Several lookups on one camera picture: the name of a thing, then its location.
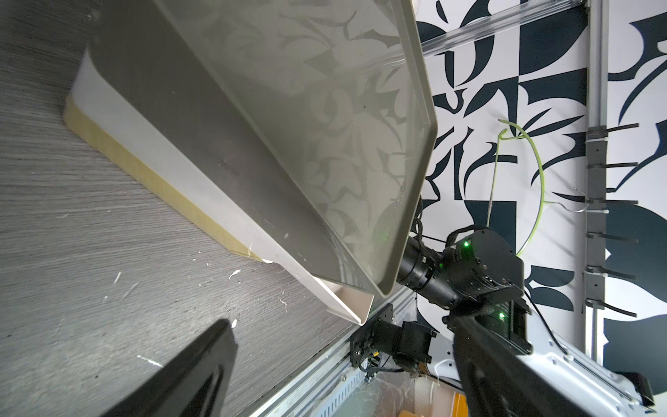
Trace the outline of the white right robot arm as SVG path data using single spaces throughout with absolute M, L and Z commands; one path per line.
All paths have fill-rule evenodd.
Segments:
M 472 416 L 646 416 L 651 387 L 637 373 L 608 370 L 558 337 L 524 286 L 524 264 L 497 233 L 458 229 L 443 250 L 411 236 L 397 281 L 444 309 L 444 337 L 416 321 L 393 323 L 393 308 L 356 331 L 350 362 L 367 376 L 425 376 L 465 396 Z

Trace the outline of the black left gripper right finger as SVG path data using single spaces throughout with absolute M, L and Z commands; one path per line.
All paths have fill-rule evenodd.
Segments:
M 472 416 L 587 416 L 472 317 L 455 316 L 453 352 Z

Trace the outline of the three-drawer storage box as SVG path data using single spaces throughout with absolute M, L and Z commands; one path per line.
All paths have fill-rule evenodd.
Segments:
M 386 296 L 438 130 L 409 1 L 105 1 L 79 109 L 258 257 Z

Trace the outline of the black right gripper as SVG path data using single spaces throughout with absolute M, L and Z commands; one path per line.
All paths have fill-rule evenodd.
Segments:
M 453 309 L 459 303 L 459 294 L 447 279 L 441 256 L 416 237 L 409 236 L 406 241 L 397 283 L 443 309 Z

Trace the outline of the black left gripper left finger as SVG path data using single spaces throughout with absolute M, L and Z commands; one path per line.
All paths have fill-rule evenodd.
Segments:
M 105 416 L 219 416 L 238 345 L 231 322 L 207 328 Z

